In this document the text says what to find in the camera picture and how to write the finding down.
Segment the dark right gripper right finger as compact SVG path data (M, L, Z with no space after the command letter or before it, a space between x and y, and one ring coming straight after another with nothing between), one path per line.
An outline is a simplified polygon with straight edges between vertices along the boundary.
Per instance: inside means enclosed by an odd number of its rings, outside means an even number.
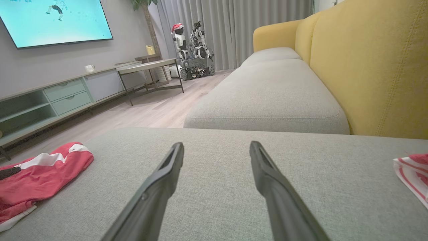
M258 192L265 198L275 241L328 241L330 238L260 142L249 148Z

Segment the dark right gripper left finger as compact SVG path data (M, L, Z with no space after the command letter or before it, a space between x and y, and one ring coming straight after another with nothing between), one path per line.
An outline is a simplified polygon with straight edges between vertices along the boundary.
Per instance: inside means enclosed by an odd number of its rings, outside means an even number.
M177 188L183 159L184 145L175 143L124 207L103 241L158 240L168 199Z

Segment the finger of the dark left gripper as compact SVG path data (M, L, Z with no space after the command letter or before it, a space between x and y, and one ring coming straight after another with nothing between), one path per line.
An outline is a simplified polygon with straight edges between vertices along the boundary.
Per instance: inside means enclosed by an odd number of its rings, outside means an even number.
M21 171L20 167L12 167L7 169L0 170L0 180L4 180L8 177L13 176L14 174L17 174Z

